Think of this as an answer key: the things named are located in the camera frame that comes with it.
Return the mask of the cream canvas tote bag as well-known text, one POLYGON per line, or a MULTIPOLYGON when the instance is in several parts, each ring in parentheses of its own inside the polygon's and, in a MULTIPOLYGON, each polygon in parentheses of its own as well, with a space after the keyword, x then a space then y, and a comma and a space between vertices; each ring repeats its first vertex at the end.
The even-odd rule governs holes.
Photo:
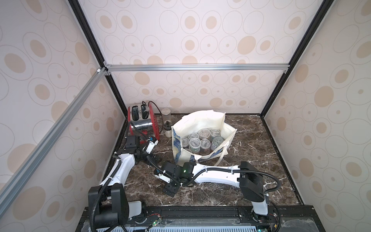
POLYGON ((202 163, 217 159, 218 166, 228 154, 237 130, 225 122, 226 114, 197 111, 182 117, 172 127, 174 162, 202 163))

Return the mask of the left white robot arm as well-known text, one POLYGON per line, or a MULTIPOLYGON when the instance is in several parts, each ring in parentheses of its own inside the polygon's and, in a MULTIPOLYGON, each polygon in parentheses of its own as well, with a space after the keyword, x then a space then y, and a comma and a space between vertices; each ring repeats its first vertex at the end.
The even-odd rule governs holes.
POLYGON ((88 192, 89 225, 92 232, 105 228, 111 232, 125 226, 129 219, 146 221, 146 205, 141 201, 127 200, 124 184, 136 163, 146 161, 158 140, 151 136, 140 145, 140 136, 128 135, 121 147, 114 152, 114 166, 108 176, 88 192))

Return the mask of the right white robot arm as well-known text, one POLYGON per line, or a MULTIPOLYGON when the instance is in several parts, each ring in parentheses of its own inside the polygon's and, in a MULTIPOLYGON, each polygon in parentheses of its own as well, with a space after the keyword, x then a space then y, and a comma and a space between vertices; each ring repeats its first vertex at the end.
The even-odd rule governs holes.
POLYGON ((257 170, 251 163, 229 167, 207 166, 185 162, 182 166, 165 163, 154 170, 154 175, 166 182, 163 192, 174 197, 181 187, 192 187, 200 183, 216 183, 237 187, 244 199, 253 205, 253 221, 264 223, 268 220, 269 193, 280 189, 282 182, 275 176, 257 170))

